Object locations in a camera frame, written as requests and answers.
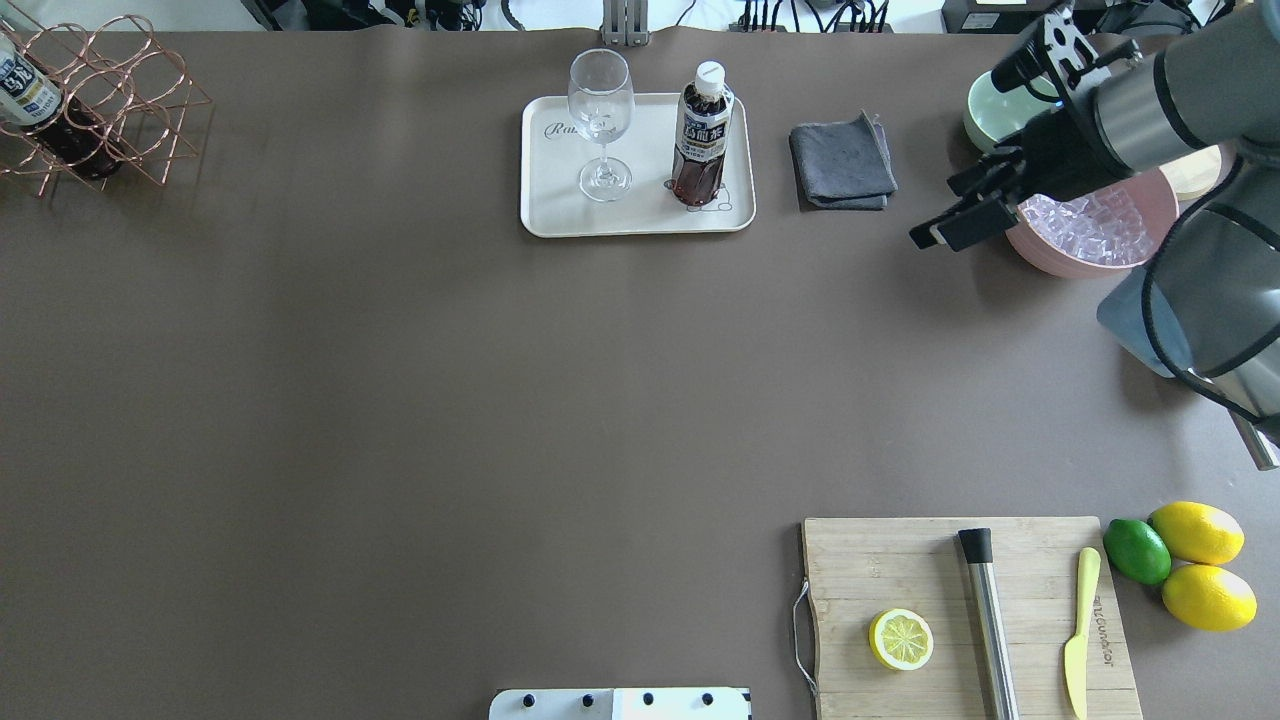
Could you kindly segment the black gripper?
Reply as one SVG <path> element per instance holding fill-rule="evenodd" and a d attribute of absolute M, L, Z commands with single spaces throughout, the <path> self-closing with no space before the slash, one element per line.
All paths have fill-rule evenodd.
<path fill-rule="evenodd" d="M 960 199 L 914 225 L 908 237 L 918 249 L 946 246 L 960 252 L 1014 228 L 1016 202 L 1034 195 L 1068 201 L 1135 173 L 1112 155 L 1089 119 L 1066 106 L 1042 111 L 975 164 L 950 176 L 947 186 Z"/>

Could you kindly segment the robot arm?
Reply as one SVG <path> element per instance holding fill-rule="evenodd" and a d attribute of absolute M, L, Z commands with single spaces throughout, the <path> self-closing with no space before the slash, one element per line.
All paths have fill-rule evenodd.
<path fill-rule="evenodd" d="M 1074 200 L 1219 147 L 1221 179 L 1143 265 L 1138 307 L 1158 364 L 1277 442 L 1277 4 L 1254 1 L 1149 56 L 1097 51 L 1053 3 L 991 72 L 1009 91 L 1048 79 L 1055 109 L 948 178 L 955 204 L 910 237 L 961 251 L 1009 231 L 1037 195 Z"/>

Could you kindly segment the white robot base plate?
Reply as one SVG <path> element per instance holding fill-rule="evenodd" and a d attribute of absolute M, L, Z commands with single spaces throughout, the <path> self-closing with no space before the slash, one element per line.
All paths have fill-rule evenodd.
<path fill-rule="evenodd" d="M 489 719 L 751 719 L 746 688 L 723 685 L 507 689 Z"/>

